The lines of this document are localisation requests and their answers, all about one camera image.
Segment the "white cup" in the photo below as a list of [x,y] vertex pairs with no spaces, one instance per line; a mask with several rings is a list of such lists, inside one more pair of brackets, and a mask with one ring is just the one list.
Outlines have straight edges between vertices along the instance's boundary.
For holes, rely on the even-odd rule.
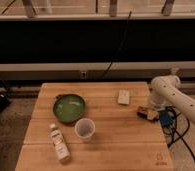
[[83,142],[89,142],[95,133],[95,123],[88,118],[80,119],[75,124],[75,133]]

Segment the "white bottle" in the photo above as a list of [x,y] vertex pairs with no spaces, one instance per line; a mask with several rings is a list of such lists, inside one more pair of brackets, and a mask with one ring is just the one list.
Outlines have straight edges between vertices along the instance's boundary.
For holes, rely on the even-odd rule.
[[51,124],[50,129],[58,160],[62,163],[66,162],[70,158],[70,153],[64,141],[63,135],[55,124]]

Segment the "green bowl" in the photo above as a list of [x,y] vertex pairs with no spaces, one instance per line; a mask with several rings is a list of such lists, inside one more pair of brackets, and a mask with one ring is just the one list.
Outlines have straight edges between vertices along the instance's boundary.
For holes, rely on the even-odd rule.
[[53,107],[55,116],[63,123],[72,123],[80,119],[86,104],[82,97],[76,94],[65,94],[56,97]]

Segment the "gray floor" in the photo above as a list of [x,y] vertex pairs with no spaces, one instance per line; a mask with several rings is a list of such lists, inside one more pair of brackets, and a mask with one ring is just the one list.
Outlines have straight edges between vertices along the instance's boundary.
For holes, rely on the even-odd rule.
[[12,99],[0,114],[0,171],[15,170],[36,99]]
[[[0,171],[13,171],[36,99],[12,99],[11,105],[0,115]],[[181,132],[186,127],[184,116],[178,120]],[[195,126],[185,136],[195,153]],[[175,171],[193,171],[193,160],[181,141],[170,148]]]

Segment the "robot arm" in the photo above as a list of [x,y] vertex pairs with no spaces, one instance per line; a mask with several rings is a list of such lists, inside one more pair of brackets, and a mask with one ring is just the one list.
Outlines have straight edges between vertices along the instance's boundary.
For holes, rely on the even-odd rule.
[[153,91],[149,103],[154,108],[160,108],[167,100],[195,124],[195,100],[177,89],[180,84],[177,76],[155,77],[151,81]]

